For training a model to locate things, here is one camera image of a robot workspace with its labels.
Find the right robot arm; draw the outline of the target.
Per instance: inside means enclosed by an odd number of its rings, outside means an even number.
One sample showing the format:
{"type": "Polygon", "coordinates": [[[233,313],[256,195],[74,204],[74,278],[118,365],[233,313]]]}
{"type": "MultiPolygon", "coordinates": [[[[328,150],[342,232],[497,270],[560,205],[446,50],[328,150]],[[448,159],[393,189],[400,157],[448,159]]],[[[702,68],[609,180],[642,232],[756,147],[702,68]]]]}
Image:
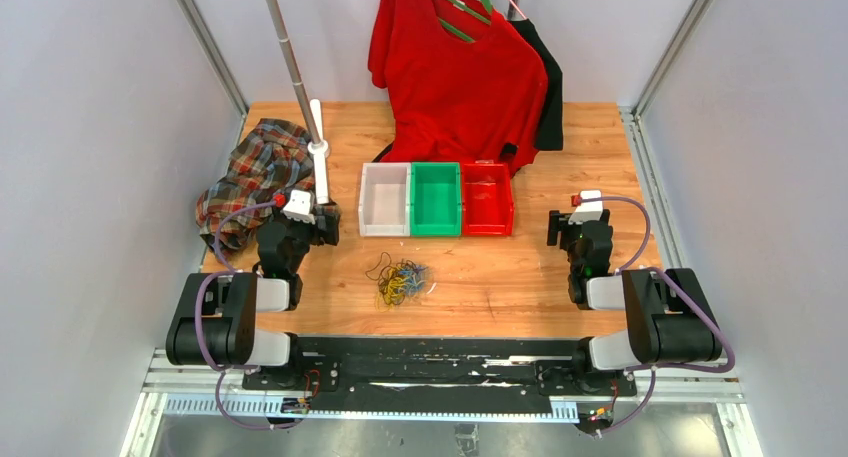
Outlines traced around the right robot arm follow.
{"type": "Polygon", "coordinates": [[[567,254],[568,296],[582,310],[622,311],[626,327],[581,339],[571,377],[594,394],[626,371],[712,367],[724,353],[720,329],[695,272],[612,269],[613,228],[607,210],[588,218],[552,210],[546,243],[567,254]]]}

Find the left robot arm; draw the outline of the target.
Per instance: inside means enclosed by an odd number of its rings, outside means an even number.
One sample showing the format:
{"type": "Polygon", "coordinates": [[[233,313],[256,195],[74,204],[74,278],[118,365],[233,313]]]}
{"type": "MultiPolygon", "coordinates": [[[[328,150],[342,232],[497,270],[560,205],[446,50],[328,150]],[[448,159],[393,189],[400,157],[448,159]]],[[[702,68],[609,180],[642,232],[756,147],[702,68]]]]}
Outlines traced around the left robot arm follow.
{"type": "Polygon", "coordinates": [[[238,210],[238,215],[282,210],[257,232],[259,262],[254,271],[232,267],[192,273],[184,284],[169,326],[165,350],[175,366],[206,365],[220,374],[254,372],[283,390],[311,386],[318,371],[308,368],[291,332],[261,331],[261,313],[297,309],[303,291],[299,268],[309,251],[339,242],[339,216],[314,216],[293,209],[278,195],[238,210]]]}

